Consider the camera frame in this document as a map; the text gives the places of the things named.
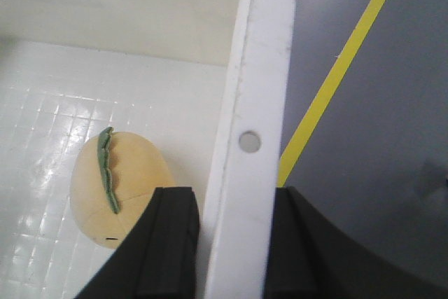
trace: black object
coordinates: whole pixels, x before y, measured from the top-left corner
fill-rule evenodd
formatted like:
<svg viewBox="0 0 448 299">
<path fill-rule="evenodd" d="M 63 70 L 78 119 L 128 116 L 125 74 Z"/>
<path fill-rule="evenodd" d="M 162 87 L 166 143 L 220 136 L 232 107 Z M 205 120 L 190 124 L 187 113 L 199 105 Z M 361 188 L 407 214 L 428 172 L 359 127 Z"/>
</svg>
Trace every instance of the black object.
<svg viewBox="0 0 448 299">
<path fill-rule="evenodd" d="M 189 187 L 156 188 L 132 231 L 79 299 L 193 299 L 199 212 Z"/>
<path fill-rule="evenodd" d="M 448 298 L 347 237 L 291 187 L 277 189 L 269 252 L 265 299 Z"/>
<path fill-rule="evenodd" d="M 314 298 L 317 284 L 287 188 L 277 188 L 265 299 Z"/>
</svg>

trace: white vertical panel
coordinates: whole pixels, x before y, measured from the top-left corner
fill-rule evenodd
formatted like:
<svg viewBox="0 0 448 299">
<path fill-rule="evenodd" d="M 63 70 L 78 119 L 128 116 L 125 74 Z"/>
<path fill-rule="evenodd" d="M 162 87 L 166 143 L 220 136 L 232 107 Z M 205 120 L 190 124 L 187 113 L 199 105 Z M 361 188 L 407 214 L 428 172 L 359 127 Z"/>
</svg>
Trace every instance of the white vertical panel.
<svg viewBox="0 0 448 299">
<path fill-rule="evenodd" d="M 295 0 L 240 0 L 199 244 L 200 298 L 262 295 L 294 10 Z M 255 153 L 239 146 L 247 131 L 260 137 Z"/>
</svg>

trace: white tiled wall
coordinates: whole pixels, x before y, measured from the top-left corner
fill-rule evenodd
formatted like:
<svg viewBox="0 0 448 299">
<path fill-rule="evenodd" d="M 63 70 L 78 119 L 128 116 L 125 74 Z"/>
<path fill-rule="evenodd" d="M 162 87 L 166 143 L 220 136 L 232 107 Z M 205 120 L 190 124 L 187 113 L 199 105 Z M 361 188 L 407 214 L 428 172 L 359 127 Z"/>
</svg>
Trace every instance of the white tiled wall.
<svg viewBox="0 0 448 299">
<path fill-rule="evenodd" d="M 69 182 L 107 125 L 150 139 L 203 203 L 225 69 L 0 41 L 0 298 L 72 298 L 110 256 L 76 227 Z"/>
</svg>

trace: gray floor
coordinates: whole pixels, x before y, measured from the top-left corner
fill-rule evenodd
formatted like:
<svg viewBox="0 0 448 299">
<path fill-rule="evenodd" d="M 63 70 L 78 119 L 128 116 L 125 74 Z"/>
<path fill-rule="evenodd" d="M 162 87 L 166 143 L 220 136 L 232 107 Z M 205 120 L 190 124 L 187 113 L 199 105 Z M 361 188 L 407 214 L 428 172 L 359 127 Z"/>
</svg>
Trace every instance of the gray floor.
<svg viewBox="0 0 448 299">
<path fill-rule="evenodd" d="M 369 0 L 298 0 L 282 148 Z M 291 174 L 333 223 L 448 286 L 448 0 L 387 0 Z"/>
</svg>

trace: yellow egg-shaped toy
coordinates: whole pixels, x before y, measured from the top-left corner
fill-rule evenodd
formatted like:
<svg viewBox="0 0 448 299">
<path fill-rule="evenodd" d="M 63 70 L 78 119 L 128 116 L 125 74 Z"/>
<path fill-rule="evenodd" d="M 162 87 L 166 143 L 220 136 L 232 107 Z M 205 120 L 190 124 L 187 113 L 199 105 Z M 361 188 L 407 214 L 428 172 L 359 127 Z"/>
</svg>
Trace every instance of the yellow egg-shaped toy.
<svg viewBox="0 0 448 299">
<path fill-rule="evenodd" d="M 99 137 L 87 141 L 71 177 L 70 205 L 80 230 L 115 249 L 139 220 L 157 187 L 175 186 L 167 163 L 147 139 L 131 132 L 110 133 L 108 168 L 119 210 L 111 208 L 98 159 Z"/>
</svg>

